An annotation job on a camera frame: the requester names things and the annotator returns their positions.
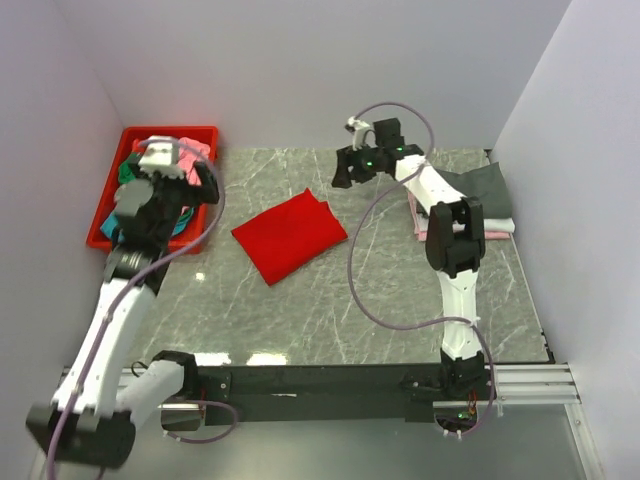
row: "gray marble table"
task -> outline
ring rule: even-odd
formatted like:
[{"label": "gray marble table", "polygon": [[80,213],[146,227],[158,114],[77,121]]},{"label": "gray marble table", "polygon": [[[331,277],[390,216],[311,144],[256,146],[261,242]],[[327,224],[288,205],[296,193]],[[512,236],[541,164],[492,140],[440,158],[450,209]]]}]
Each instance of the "gray marble table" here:
[{"label": "gray marble table", "polygon": [[[487,163],[482,150],[437,152],[433,163],[466,171]],[[347,243],[268,287],[231,229],[309,187],[352,231],[366,205],[391,180],[349,190],[330,186],[335,152],[243,149],[221,152],[227,208],[203,253],[176,260],[143,320],[129,360],[162,349],[201,355],[209,364],[437,362],[442,327],[394,332],[368,320],[351,299]],[[410,324],[442,313],[440,288],[424,244],[413,234],[407,194],[385,198],[365,224],[354,257],[357,289],[381,318]],[[547,361],[515,246],[487,242],[477,292],[480,330],[497,361]]]}]

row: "red basket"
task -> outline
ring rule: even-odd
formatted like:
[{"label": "red basket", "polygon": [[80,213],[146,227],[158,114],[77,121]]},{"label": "red basket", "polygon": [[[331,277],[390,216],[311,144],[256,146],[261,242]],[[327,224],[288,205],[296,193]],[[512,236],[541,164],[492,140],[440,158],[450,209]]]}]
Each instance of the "red basket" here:
[{"label": "red basket", "polygon": [[[111,241],[100,231],[100,226],[107,219],[115,208],[113,195],[120,186],[118,183],[118,168],[131,154],[131,146],[134,140],[146,140],[151,135],[167,135],[175,138],[189,137],[199,142],[206,143],[211,147],[209,159],[213,162],[216,158],[216,144],[218,141],[218,129],[213,126],[208,127],[129,127],[122,132],[120,144],[116,156],[113,159],[107,182],[105,183],[98,209],[91,222],[89,235],[87,235],[87,245],[91,248],[98,248],[104,252],[111,250]],[[207,206],[199,206],[193,214],[193,218],[187,224],[183,232],[176,235],[169,242],[169,251],[174,252],[195,240],[203,231],[207,216]],[[202,244],[194,247],[189,253],[198,253],[202,250]]]}]

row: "white wall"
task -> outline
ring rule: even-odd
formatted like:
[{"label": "white wall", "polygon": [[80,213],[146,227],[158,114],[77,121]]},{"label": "white wall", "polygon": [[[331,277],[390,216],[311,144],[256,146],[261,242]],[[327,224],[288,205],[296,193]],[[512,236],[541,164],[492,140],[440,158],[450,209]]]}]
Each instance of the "white wall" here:
[{"label": "white wall", "polygon": [[608,478],[640,459],[640,8],[574,0],[494,150],[536,307]]},{"label": "white wall", "polygon": [[24,421],[91,319],[103,255],[84,246],[122,125],[50,0],[0,2],[0,477],[25,478]]},{"label": "white wall", "polygon": [[56,2],[125,124],[209,122],[239,146],[328,147],[381,100],[424,111],[440,146],[493,147],[569,4]]}]

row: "folded red towel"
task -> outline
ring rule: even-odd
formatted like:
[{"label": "folded red towel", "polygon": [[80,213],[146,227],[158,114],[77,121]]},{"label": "folded red towel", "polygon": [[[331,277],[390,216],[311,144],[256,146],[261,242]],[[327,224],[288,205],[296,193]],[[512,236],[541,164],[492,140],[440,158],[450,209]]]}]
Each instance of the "folded red towel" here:
[{"label": "folded red towel", "polygon": [[231,233],[269,286],[347,239],[329,204],[318,202],[308,188]]}]

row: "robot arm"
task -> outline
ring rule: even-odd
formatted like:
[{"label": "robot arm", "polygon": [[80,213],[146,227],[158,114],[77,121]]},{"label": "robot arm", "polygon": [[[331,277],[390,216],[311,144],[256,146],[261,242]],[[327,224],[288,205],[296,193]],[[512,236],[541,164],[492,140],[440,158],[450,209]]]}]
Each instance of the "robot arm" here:
[{"label": "robot arm", "polygon": [[[50,405],[33,406],[27,428],[44,451],[61,413],[78,394],[66,420],[56,451],[57,461],[119,468],[128,458],[136,431],[167,398],[192,397],[200,392],[194,355],[161,352],[149,369],[118,392],[120,374],[135,332],[156,298],[168,265],[150,273],[119,303],[104,326],[107,309],[129,279],[167,254],[169,240],[184,207],[217,203],[217,184],[204,162],[195,162],[200,185],[190,185],[178,166],[178,148],[162,137],[152,143],[130,167],[136,178],[116,192],[112,251],[96,311],[69,373]],[[81,392],[77,379],[87,363],[101,329],[104,337]]]},{"label": "robot arm", "polygon": [[[355,132],[371,129],[362,120],[357,122],[350,119],[347,130],[353,132],[353,125]],[[337,151],[338,166],[332,186],[349,188],[352,181],[364,183],[378,172],[401,181],[425,163],[417,145],[405,145],[397,119],[374,122],[373,131],[376,147],[354,137],[352,146]],[[425,248],[429,264],[440,281],[444,316],[475,322],[476,281],[485,253],[482,205],[453,189],[429,164],[404,185],[430,212]],[[454,223],[464,225],[464,230],[454,232]],[[478,372],[484,368],[482,348],[472,328],[460,322],[445,324],[442,361],[454,371]]]}]

